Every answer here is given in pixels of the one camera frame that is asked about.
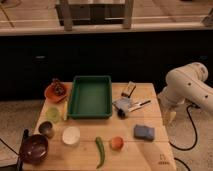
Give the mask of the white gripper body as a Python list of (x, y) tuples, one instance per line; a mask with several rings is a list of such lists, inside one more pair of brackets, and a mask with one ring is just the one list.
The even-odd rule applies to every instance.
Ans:
[(172, 111), (175, 111), (176, 107), (177, 107), (177, 105), (175, 103), (170, 102), (168, 100), (162, 100), (161, 109), (162, 109), (163, 118), (166, 120), (168, 114)]

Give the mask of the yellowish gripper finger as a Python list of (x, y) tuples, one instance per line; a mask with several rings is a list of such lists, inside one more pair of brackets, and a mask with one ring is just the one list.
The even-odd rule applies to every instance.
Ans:
[(166, 118), (166, 124), (169, 125), (172, 123), (172, 121), (175, 119), (176, 117), (176, 112), (172, 111), (168, 114), (167, 118)]

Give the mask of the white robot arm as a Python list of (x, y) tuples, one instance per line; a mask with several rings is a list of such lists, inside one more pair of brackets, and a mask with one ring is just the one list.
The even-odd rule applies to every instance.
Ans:
[(213, 88), (205, 84), (208, 78), (206, 66), (193, 62), (170, 70), (166, 86), (157, 95), (164, 125), (169, 125), (176, 116), (175, 109), (189, 100), (207, 113), (213, 114)]

